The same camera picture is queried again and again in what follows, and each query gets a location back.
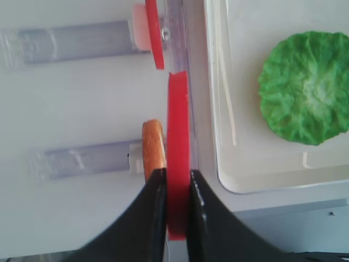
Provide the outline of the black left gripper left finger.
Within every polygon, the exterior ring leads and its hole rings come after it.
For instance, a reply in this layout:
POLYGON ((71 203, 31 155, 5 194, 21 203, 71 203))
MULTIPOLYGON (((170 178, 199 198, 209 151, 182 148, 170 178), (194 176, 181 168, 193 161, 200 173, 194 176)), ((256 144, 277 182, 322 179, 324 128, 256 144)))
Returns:
POLYGON ((163 261, 166 197, 166 169, 156 169, 124 213, 64 261, 163 261))

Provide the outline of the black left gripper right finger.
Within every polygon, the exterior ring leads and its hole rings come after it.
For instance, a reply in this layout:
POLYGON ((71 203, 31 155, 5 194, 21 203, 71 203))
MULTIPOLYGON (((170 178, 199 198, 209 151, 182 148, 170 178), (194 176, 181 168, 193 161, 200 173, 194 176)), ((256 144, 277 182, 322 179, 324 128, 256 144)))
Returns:
POLYGON ((305 261, 300 255, 280 251, 245 226, 198 170, 190 176, 189 261, 305 261))

